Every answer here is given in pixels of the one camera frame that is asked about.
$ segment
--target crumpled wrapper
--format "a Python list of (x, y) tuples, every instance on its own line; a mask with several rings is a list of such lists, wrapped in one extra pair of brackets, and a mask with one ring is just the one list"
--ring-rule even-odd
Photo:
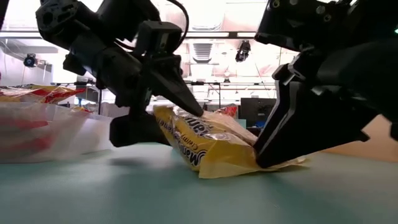
[(170, 145), (179, 151), (191, 170), (199, 172), (199, 178), (272, 172), (305, 160), (301, 157), (263, 169), (257, 165), (252, 147), (257, 137), (232, 117), (205, 111), (197, 118), (166, 106), (154, 108), (154, 114)]

